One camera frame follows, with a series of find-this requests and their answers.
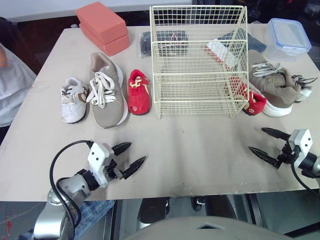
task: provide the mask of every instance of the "shoe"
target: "shoe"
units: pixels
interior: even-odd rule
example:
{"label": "shoe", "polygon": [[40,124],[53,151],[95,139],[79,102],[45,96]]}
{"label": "shoe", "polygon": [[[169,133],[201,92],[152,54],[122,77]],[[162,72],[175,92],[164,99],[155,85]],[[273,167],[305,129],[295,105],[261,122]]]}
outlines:
{"label": "shoe", "polygon": [[61,88],[61,117],[67,124],[80,122],[86,116],[88,87],[78,78],[69,77]]}
{"label": "shoe", "polygon": [[265,97],[256,93],[253,90],[250,90],[249,91],[249,101],[243,107],[242,110],[246,114],[248,114],[250,116],[254,116],[254,115],[261,113],[264,110],[266,103],[267,103],[267,99]]}
{"label": "shoe", "polygon": [[300,102],[306,100],[307,97],[310,96],[310,94],[312,93],[312,86],[310,86],[310,84],[313,83],[317,79],[318,79],[318,77],[305,79],[301,75],[293,75],[292,76],[292,81],[293,81],[294,85],[301,86],[300,94],[296,97],[295,103],[300,103]]}
{"label": "shoe", "polygon": [[288,115],[301,86],[294,84],[280,63],[274,67],[256,50],[248,51],[248,60],[250,88],[267,99],[263,112],[271,117]]}
{"label": "shoe", "polygon": [[135,69],[128,80],[128,108],[134,115],[144,115],[150,110],[149,81],[146,76]]}
{"label": "shoe", "polygon": [[90,94],[95,123],[102,129],[115,127],[127,118],[128,105],[122,93],[123,73],[101,52],[91,54]]}

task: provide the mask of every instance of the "container lid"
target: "container lid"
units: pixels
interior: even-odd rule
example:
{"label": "container lid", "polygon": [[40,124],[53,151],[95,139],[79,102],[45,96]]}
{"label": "container lid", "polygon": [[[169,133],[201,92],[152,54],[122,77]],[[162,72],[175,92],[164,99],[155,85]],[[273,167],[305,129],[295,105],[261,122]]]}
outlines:
{"label": "container lid", "polygon": [[271,24],[275,44],[279,47],[311,49],[309,38],[300,22],[272,18],[269,24]]}

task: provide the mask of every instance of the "wire basket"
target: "wire basket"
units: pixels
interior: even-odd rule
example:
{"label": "wire basket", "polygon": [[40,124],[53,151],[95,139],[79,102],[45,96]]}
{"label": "wire basket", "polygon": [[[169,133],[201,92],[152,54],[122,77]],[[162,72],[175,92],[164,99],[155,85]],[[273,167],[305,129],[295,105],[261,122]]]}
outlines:
{"label": "wire basket", "polygon": [[150,7],[153,102],[159,117],[229,114],[248,102],[247,8]]}

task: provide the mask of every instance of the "jeans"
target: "jeans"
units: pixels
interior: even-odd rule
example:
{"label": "jeans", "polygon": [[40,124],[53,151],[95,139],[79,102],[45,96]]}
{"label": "jeans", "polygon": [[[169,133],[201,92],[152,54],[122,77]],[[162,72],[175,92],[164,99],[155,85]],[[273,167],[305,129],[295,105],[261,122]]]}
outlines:
{"label": "jeans", "polygon": [[[75,228],[74,240],[80,240],[86,231],[98,222],[114,206],[114,200],[85,201],[81,207],[81,222]],[[31,240],[34,230],[19,235],[16,240]]]}

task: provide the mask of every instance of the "white sneaker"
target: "white sneaker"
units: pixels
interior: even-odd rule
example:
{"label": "white sneaker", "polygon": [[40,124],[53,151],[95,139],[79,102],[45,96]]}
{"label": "white sneaker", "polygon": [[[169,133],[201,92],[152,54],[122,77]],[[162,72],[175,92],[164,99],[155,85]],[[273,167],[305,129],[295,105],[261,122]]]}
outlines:
{"label": "white sneaker", "polygon": [[86,116],[88,87],[78,78],[69,77],[61,88],[61,116],[67,124],[80,122]]}

